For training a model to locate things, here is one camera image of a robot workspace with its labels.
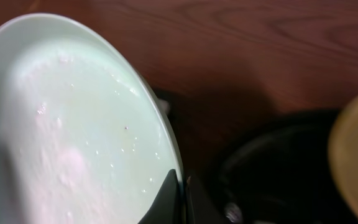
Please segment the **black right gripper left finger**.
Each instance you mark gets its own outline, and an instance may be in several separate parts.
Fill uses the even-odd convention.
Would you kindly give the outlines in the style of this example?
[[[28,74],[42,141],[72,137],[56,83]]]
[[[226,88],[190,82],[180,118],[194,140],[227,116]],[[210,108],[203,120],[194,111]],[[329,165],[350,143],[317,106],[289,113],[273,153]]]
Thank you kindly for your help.
[[[181,193],[174,169],[168,171],[147,213],[139,224],[181,224]]]

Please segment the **light blue plate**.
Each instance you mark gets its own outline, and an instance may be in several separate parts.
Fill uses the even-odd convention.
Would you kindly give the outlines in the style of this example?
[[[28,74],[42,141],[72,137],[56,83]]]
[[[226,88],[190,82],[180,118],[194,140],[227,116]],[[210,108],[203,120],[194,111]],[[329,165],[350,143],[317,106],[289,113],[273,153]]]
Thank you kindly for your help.
[[[139,223],[183,168],[146,81],[93,30],[27,14],[0,26],[0,223]]]

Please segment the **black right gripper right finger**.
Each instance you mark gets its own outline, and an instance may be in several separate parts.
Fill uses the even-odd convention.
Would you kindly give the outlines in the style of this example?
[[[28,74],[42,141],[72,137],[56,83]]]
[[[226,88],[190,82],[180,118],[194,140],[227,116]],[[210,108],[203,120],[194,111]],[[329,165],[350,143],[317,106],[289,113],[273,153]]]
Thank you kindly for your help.
[[[215,209],[202,181],[195,174],[186,179],[186,217],[189,224],[225,224],[223,216]]]

